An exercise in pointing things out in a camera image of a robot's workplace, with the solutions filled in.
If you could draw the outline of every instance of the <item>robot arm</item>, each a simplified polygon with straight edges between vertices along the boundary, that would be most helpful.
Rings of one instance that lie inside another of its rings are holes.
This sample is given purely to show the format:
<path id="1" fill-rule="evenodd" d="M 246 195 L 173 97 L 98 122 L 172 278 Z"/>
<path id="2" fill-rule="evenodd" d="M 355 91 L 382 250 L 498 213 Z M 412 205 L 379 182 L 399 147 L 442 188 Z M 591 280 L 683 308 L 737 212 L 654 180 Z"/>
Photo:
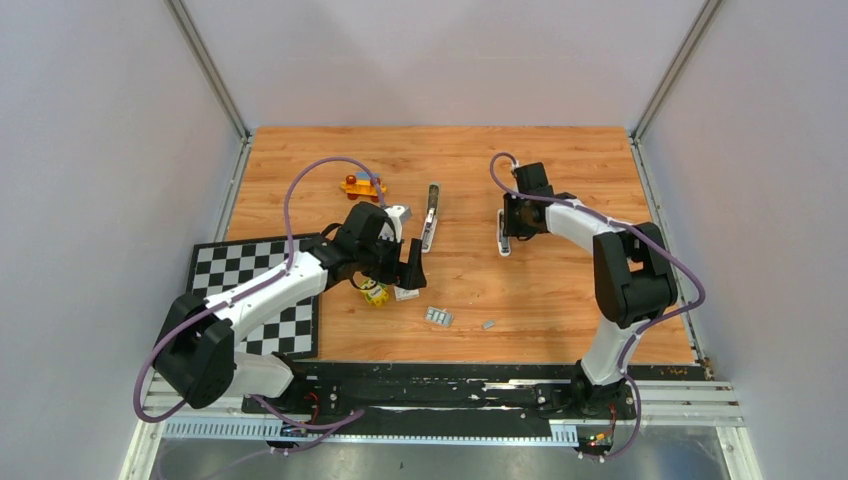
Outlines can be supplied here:
<path id="1" fill-rule="evenodd" d="M 288 272 L 282 264 L 238 287 L 200 299 L 186 294 L 171 305 L 159 334 L 166 334 L 198 312 L 223 302 L 226 307 L 183 331 L 156 357 L 153 367 L 193 408 L 223 395 L 280 396 L 294 379 L 284 355 L 235 352 L 255 328 L 274 313 L 328 290 L 360 272 L 378 282 L 412 290 L 426 287 L 421 241 L 413 239 L 409 258 L 400 262 L 404 206 L 382 209 L 355 205 L 331 240 L 325 235 L 301 242 Z"/>
<path id="2" fill-rule="evenodd" d="M 529 240 L 539 233 L 564 237 L 593 255 L 601 321 L 591 348 L 578 362 L 580 373 L 572 382 L 572 400 L 587 411 L 604 409 L 624 388 L 619 358 L 623 355 L 626 368 L 638 344 L 637 339 L 624 352 L 627 340 L 677 301 L 671 265 L 633 234 L 577 208 L 582 203 L 573 195 L 555 195 L 541 163 L 517 167 L 513 175 L 519 193 L 567 200 L 572 206 L 504 194 L 498 232 L 501 255 L 511 252 L 509 237 Z M 643 223 L 636 228 L 663 246 L 656 225 Z M 631 271 L 630 262 L 641 263 L 641 268 Z"/>

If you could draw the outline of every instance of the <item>checkerboard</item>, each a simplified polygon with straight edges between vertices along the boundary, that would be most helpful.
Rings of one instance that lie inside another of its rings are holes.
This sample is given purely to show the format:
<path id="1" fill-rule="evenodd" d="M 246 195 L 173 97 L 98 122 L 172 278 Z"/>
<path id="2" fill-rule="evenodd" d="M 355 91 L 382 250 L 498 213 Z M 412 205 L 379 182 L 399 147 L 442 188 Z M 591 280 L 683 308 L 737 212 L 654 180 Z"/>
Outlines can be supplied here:
<path id="1" fill-rule="evenodd" d="M 316 234 L 295 235 L 294 248 Z M 288 258 L 286 237 L 194 246 L 187 291 L 204 298 L 250 281 Z M 318 297 L 310 297 L 287 308 L 254 329 L 237 347 L 237 352 L 268 355 L 285 353 L 290 358 L 318 355 Z"/>

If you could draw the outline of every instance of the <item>orange toy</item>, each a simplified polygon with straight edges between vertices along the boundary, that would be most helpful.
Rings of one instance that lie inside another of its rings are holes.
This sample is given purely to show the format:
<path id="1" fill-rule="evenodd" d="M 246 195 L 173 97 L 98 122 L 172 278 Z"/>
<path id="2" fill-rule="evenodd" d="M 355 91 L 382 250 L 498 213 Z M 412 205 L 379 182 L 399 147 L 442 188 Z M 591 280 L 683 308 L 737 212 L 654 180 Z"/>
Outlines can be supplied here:
<path id="1" fill-rule="evenodd" d="M 380 186 L 380 191 L 386 193 L 386 186 L 383 185 L 383 179 L 380 175 L 374 174 L 377 177 L 377 185 Z M 371 201 L 376 203 L 379 201 L 377 197 L 377 189 L 371 183 L 371 177 L 365 172 L 356 172 L 356 175 L 348 175 L 345 181 L 341 184 L 342 190 L 347 193 L 347 198 L 356 200 L 360 195 L 365 195 L 371 198 Z"/>

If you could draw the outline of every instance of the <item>white wall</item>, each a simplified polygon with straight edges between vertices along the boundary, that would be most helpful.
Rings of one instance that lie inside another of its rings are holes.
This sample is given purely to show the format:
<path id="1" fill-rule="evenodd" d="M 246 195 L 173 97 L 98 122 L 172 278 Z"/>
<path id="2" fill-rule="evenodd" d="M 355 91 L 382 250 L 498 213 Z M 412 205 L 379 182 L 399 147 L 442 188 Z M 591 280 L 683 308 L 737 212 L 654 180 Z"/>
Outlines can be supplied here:
<path id="1" fill-rule="evenodd" d="M 845 478 L 848 4 L 729 0 L 646 145 L 764 478 Z"/>
<path id="2" fill-rule="evenodd" d="M 164 2 L 0 12 L 0 478 L 112 479 L 237 143 Z"/>
<path id="3" fill-rule="evenodd" d="M 251 127 L 633 127 L 701 3 L 186 0 Z"/>

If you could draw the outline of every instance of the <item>wooden board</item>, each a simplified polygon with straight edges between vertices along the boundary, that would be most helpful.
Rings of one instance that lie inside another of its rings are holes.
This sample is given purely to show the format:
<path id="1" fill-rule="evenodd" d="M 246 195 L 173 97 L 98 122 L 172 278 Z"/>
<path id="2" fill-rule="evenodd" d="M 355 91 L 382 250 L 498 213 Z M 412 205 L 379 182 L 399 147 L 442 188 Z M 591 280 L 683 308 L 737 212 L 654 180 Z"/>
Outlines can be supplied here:
<path id="1" fill-rule="evenodd" d="M 367 305 L 348 285 L 326 292 L 319 329 L 321 359 L 353 361 L 568 362 L 588 350 L 599 321 L 591 256 L 565 239 L 513 241 L 498 255 L 495 221 L 502 192 L 492 155 L 510 151 L 545 163 L 557 192 L 622 220 L 650 220 L 625 131 L 621 128 L 355 127 L 261 128 L 239 190 L 228 240 L 282 235 L 282 205 L 292 179 L 315 160 L 347 155 L 383 176 L 389 204 L 413 217 L 404 238 L 420 237 L 427 186 L 442 185 L 439 224 L 423 265 L 429 286 L 414 300 Z M 356 168 L 322 165 L 292 197 L 295 233 L 341 222 L 353 205 L 339 184 Z M 508 162 L 498 166 L 509 177 Z M 454 314 L 443 328 L 424 320 L 428 306 Z M 483 330 L 483 323 L 495 326 Z M 634 355 L 642 363 L 691 363 L 682 322 L 647 332 Z"/>

